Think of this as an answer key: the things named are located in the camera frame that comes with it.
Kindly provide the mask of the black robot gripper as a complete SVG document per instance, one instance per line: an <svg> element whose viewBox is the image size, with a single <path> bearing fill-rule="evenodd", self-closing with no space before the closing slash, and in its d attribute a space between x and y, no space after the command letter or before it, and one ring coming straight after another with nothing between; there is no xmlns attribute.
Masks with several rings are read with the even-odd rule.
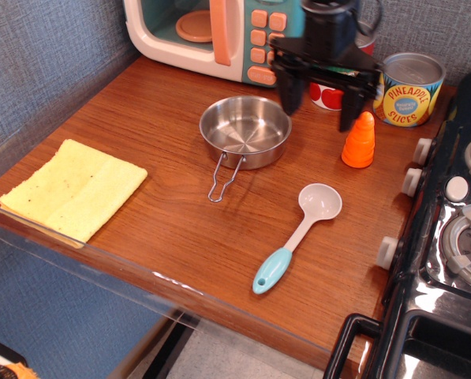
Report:
<svg viewBox="0 0 471 379"><path fill-rule="evenodd" d="M271 40L276 88L281 106L293 115L302 105L306 81L339 84L342 110L339 131L353 127L370 99L377 96L381 64L355 44L360 1L302 1L305 26L301 36Z"/></svg>

